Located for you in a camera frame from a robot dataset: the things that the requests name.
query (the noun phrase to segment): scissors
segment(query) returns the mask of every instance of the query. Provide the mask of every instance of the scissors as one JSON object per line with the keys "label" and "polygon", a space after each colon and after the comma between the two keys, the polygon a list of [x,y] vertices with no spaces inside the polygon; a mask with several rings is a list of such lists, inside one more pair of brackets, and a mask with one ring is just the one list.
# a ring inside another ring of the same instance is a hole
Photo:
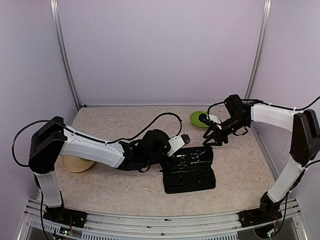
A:
{"label": "scissors", "polygon": [[197,150],[194,153],[190,153],[190,158],[192,158],[194,161],[199,162],[200,161],[200,155],[204,154],[206,152],[206,150],[201,151],[201,150]]}

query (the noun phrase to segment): black case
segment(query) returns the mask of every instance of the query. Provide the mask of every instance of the black case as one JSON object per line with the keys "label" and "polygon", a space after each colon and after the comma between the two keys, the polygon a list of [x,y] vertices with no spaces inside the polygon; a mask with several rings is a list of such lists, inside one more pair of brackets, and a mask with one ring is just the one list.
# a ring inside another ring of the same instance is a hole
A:
{"label": "black case", "polygon": [[[195,154],[197,151],[202,153],[198,158]],[[172,157],[160,163],[164,191],[167,194],[177,194],[214,189],[216,178],[211,168],[213,159],[214,153],[211,146],[179,149]]]}

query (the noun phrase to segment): green bowl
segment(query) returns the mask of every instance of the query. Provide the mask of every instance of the green bowl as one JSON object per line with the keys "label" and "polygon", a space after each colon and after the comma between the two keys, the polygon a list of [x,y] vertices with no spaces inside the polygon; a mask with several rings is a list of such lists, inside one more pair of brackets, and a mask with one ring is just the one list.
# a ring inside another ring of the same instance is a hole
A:
{"label": "green bowl", "polygon": [[207,114],[206,111],[195,111],[190,115],[190,121],[193,125],[199,128],[208,128],[209,126],[204,124],[203,122],[199,121],[200,114]]}

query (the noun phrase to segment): white wall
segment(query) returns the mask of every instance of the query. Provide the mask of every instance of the white wall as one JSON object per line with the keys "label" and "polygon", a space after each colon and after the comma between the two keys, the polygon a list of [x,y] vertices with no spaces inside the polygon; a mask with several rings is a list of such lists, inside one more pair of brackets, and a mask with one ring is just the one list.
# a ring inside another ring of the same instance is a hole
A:
{"label": "white wall", "polygon": [[[60,58],[50,2],[0,1],[0,239],[15,236],[27,201],[37,189],[33,174],[11,156],[14,135],[26,124],[76,115]],[[17,141],[18,159],[28,162],[32,133]]]}
{"label": "white wall", "polygon": [[[320,95],[319,13],[320,1],[272,1],[253,98],[301,108]],[[311,109],[320,120],[320,102]],[[263,124],[255,129],[280,173],[289,157],[291,134]],[[295,191],[311,240],[320,234],[319,173],[320,164],[311,166]]]}
{"label": "white wall", "polygon": [[63,0],[72,75],[86,105],[206,104],[244,97],[262,0]]}

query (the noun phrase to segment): marble-patterned surface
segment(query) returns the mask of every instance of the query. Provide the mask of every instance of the marble-patterned surface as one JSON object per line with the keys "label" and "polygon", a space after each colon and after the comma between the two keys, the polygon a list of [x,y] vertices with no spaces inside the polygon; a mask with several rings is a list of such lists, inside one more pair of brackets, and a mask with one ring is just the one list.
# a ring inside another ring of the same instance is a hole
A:
{"label": "marble-patterned surface", "polygon": [[[178,114],[182,133],[189,134],[188,147],[201,146],[202,128],[189,120],[199,106],[130,106],[82,108],[72,126],[84,133],[111,141],[132,137],[163,112]],[[224,107],[211,112],[225,120]],[[179,122],[162,116],[151,128],[173,136]],[[96,163],[83,173],[65,171],[57,161],[55,169],[66,207],[112,214],[144,216],[183,216],[221,213],[259,206],[260,197],[273,184],[273,178],[253,133],[229,137],[229,144],[213,147],[212,168],[216,188],[205,191],[166,194],[161,167],[154,165],[146,173],[120,171]]]}

